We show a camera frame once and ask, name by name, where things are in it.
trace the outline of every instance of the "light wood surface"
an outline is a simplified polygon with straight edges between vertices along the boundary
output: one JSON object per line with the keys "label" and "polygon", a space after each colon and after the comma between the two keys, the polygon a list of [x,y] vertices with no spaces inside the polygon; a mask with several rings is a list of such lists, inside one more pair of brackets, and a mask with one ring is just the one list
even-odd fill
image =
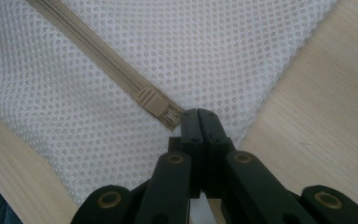
{"label": "light wood surface", "polygon": [[[321,184],[358,203],[358,1],[342,0],[328,15],[272,91],[241,149],[295,193]],[[24,223],[69,223],[76,211],[48,163],[1,120],[0,192]],[[210,203],[218,210],[217,200]]]}

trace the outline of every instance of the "mesh laundry bag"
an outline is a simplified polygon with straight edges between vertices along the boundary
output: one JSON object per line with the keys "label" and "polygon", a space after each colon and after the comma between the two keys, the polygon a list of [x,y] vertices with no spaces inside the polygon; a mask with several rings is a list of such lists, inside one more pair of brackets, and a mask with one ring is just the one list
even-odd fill
{"label": "mesh laundry bag", "polygon": [[[214,111],[236,146],[335,0],[64,0],[184,109]],[[134,188],[166,129],[25,0],[0,0],[0,118],[46,158],[77,203]]]}

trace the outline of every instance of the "beige zipper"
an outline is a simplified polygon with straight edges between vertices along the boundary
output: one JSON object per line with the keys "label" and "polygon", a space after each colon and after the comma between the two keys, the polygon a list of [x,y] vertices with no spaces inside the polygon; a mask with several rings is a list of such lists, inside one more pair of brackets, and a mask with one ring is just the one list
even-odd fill
{"label": "beige zipper", "polygon": [[173,130],[184,110],[118,56],[60,0],[27,0],[145,110]]}

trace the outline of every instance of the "brass screw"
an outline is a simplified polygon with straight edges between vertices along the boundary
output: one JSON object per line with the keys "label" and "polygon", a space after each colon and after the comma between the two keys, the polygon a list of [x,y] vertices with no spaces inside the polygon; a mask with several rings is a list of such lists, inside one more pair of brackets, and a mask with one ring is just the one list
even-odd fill
{"label": "brass screw", "polygon": [[101,208],[111,208],[115,207],[121,203],[122,197],[121,194],[116,191],[109,191],[102,194],[98,198],[98,205]]}
{"label": "brass screw", "polygon": [[342,201],[338,197],[324,191],[316,192],[315,199],[328,208],[340,209],[342,207]]}
{"label": "brass screw", "polygon": [[185,161],[185,158],[181,155],[173,154],[168,156],[167,161],[172,164],[180,164]]}
{"label": "brass screw", "polygon": [[235,154],[234,160],[240,163],[249,163],[252,161],[252,159],[248,155],[241,154],[241,153]]}

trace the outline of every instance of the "white strip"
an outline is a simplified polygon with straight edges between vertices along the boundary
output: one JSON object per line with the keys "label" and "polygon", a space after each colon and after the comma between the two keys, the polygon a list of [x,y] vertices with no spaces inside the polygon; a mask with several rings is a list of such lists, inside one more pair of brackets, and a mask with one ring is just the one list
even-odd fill
{"label": "white strip", "polygon": [[190,200],[190,217],[193,224],[215,224],[214,216],[204,193]]}

